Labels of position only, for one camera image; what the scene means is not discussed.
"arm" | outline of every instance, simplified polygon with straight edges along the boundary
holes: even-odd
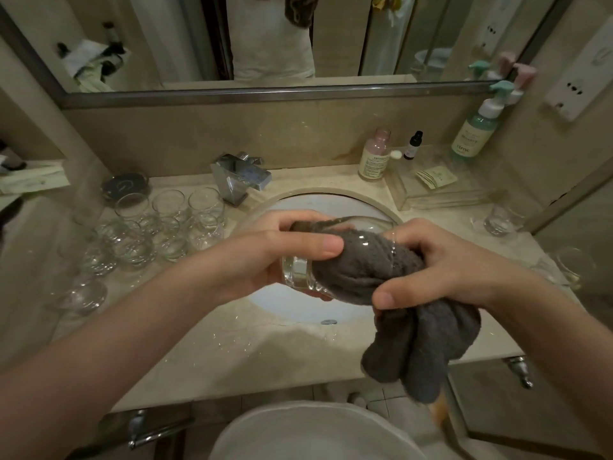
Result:
[[[423,252],[427,268],[381,285],[375,306],[450,297],[486,309],[613,458],[613,333],[537,274],[424,219],[400,226],[396,236]]]
[[[280,232],[313,211],[270,212],[248,232],[165,270],[0,376],[0,458],[62,459],[216,306],[280,279],[279,259],[327,259],[333,235]]]

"white sink basin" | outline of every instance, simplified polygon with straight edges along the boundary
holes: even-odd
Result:
[[[366,202],[334,194],[296,195],[279,200],[268,210],[317,210],[336,218],[360,215],[393,221],[381,210]],[[373,316],[370,307],[351,305],[337,300],[324,302],[281,284],[267,286],[251,294],[249,298],[259,307],[297,323],[333,325],[350,319]]]

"gray towel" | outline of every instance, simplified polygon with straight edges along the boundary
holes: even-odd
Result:
[[[303,230],[295,227],[292,230]],[[417,253],[394,247],[380,235],[354,229],[333,233],[343,238],[343,252],[330,260],[314,261],[312,268],[318,282],[342,301],[372,305],[379,285],[424,268]],[[440,299],[386,310],[376,320],[376,328],[375,341],[362,356],[364,371],[380,383],[399,379],[414,400],[432,403],[447,377],[449,361],[462,357],[477,338],[481,316],[472,305]]]

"mirror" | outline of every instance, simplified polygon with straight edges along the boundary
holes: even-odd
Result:
[[[127,92],[503,78],[554,0],[0,2],[66,92]]]

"electrical outlet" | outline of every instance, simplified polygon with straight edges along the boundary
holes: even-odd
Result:
[[[492,57],[500,40],[524,0],[495,0],[487,14],[486,22],[477,37],[476,45]]]
[[[611,80],[613,16],[602,25],[548,92],[545,102],[553,106],[566,121],[574,121]]]

